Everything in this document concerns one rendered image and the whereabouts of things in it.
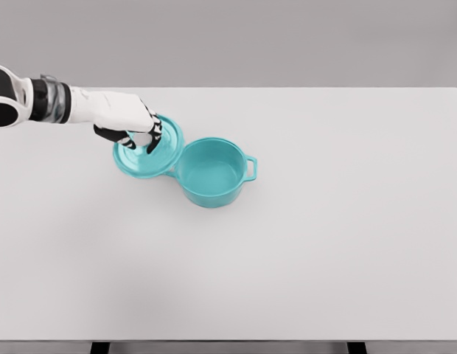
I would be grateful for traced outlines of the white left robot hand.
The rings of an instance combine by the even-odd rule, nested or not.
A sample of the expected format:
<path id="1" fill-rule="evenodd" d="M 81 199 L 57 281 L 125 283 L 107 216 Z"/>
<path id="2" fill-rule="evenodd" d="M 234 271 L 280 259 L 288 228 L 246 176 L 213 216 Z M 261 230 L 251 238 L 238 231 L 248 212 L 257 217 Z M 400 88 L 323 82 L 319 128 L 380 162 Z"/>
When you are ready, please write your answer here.
<path id="1" fill-rule="evenodd" d="M 110 142 L 135 150 L 137 145 L 129 133 L 144 133 L 150 137 L 146 153 L 151 154 L 162 136 L 160 116 L 149 109 L 136 94 L 103 92 L 105 105 L 94 121 L 96 135 Z"/>

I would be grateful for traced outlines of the teal pot lid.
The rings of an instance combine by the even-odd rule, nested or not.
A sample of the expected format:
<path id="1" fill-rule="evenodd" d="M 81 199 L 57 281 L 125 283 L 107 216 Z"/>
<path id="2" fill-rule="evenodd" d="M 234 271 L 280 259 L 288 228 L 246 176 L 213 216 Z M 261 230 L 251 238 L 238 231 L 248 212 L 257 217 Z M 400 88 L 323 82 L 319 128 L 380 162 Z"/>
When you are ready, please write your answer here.
<path id="1" fill-rule="evenodd" d="M 135 150 L 115 143 L 113 158 L 115 165 L 126 175 L 134 178 L 153 178 L 164 175 L 175 166 L 184 149 L 184 135 L 180 126 L 172 119 L 160 116 L 162 122 L 161 142 L 147 154 L 147 146 Z"/>

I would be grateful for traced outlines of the teal pot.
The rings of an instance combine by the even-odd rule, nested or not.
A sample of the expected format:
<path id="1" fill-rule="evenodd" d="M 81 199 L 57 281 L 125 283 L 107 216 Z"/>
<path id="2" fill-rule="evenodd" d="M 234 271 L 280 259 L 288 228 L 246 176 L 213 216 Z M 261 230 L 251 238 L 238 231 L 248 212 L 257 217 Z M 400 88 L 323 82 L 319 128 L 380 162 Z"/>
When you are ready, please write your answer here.
<path id="1" fill-rule="evenodd" d="M 240 194 L 245 182 L 257 178 L 258 161 L 233 142 L 206 137 L 186 145 L 164 174 L 180 184 L 184 195 L 204 208 L 224 207 Z"/>

